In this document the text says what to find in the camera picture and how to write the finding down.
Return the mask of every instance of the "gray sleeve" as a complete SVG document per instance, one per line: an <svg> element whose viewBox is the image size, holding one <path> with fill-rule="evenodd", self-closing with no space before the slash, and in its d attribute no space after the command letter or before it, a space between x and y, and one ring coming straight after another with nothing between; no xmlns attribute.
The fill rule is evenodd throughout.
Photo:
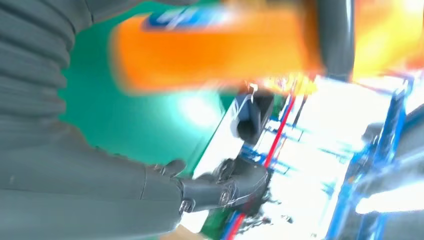
<svg viewBox="0 0 424 240"><path fill-rule="evenodd" d="M0 239L142 239L179 223L174 181L58 118L75 35L138 2L0 0Z"/></svg>

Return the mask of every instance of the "blue label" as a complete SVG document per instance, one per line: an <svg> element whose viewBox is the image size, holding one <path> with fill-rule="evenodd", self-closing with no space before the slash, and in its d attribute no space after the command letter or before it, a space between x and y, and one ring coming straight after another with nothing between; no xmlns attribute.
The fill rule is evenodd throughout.
<svg viewBox="0 0 424 240"><path fill-rule="evenodd" d="M147 21L148 28L164 28L168 30L192 27L206 27L222 23L225 19L222 8L196 8L168 10L152 13Z"/></svg>

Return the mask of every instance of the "red line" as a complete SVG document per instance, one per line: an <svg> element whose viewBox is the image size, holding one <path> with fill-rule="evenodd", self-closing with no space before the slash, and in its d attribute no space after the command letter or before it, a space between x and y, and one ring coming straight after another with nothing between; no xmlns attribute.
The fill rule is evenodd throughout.
<svg viewBox="0 0 424 240"><path fill-rule="evenodd" d="M275 135L274 142L272 143L271 149L269 150L268 156L266 156L265 163L263 164L266 168L269 167L271 160L273 159L274 153L276 151L278 142L280 141L281 134L283 133L283 128L287 123L287 118L289 117L289 113L292 111L293 105L295 103L296 97L293 96L290 105L287 108L286 114L284 118L282 119L282 122L278 128L277 134ZM241 213L238 218L235 220L234 225L232 226L232 229L230 230L228 234L227 240L234 240L236 237L237 231L240 228L240 225L242 225L243 220L245 219L246 215L244 213Z"/></svg>
<svg viewBox="0 0 424 240"><path fill-rule="evenodd" d="M235 223L232 226L232 229L231 229L231 231L228 234L228 238L227 238L228 240L233 240L236 237L237 231L239 230L240 226L242 225L243 220L245 219L245 217L246 217L246 214L241 213L238 216L238 218L235 220Z"/></svg>
<svg viewBox="0 0 424 240"><path fill-rule="evenodd" d="M290 101L290 105L287 108L286 115L282 119L282 122L281 122L281 124L280 124L280 126L278 128L277 134L275 135L274 142L271 145L271 149L269 150L268 156L266 156L265 163L263 164L266 168L268 168L270 166L271 161L273 160L274 153L275 153L276 148L277 148L277 145L278 145L278 143L280 141L281 134L283 133L284 126L287 123L287 118L289 117L289 113L292 111L292 108L293 108L293 105L295 103L295 100L296 100L296 97L294 96L292 98L292 100Z"/></svg>

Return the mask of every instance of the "metal rack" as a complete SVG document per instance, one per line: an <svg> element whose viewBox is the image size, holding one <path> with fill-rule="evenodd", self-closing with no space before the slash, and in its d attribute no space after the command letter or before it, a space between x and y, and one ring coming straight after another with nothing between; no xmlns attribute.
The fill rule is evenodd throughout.
<svg viewBox="0 0 424 240"><path fill-rule="evenodd" d="M344 181L339 187L339 191L337 191L338 200L326 234L327 240L339 239L340 236L347 235L353 237L348 239L367 240L371 239L371 236L374 240L382 239L382 231L388 219L387 214L369 213L360 216L356 214L357 219L350 222L347 218L352 215L352 211L354 211L358 199L364 197L361 193L356 191L357 184L366 178L372 178L373 175L378 174L382 168L393 165L394 154L399 143L401 130L406 117L405 103L411 91L412 81L407 77L404 79L406 79L405 81L408 85L404 89L400 89L392 94L386 120L383 124L378 141L363 146L362 150L353 149L351 144L338 140L332 140L329 146L316 145L313 142L308 142L304 139L304 136L314 135L313 132L286 122L287 115L290 113L290 111L287 111L290 103L287 104L284 110L285 113L283 114L282 120L272 117L269 121L270 124L265 128L265 132L276 134L275 141L280 145L282 144L282 140L285 139L308 144L324 153L336 156L341 163L349 163ZM268 154L259 153L255 147L244 145L240 154L260 163L267 163L267 161L270 161L271 166L280 166L285 169L284 171L275 169L275 173L277 174L286 175L290 171L297 171L295 167L279 160L278 157L275 156L275 149ZM323 184L322 186L322 190L328 193L329 196L335 192L334 185ZM238 218L240 220L239 216L238 213L232 216L232 220L227 226L227 231L231 227L234 228L234 222L236 222ZM231 237L226 237L227 236L224 236L222 239L232 239Z"/></svg>

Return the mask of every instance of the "orange machine part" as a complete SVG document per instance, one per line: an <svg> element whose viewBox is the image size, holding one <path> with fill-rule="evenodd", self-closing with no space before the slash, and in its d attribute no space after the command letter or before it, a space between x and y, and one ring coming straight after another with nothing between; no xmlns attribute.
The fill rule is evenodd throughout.
<svg viewBox="0 0 424 240"><path fill-rule="evenodd" d="M379 74L414 52L423 26L418 2L422 0L356 6L354 78ZM179 30L145 30L147 17L136 16L114 31L114 64L120 83L132 93L238 86L246 79L297 72L319 74L324 68L316 18L311 16L295 6L232 10L223 24Z"/></svg>

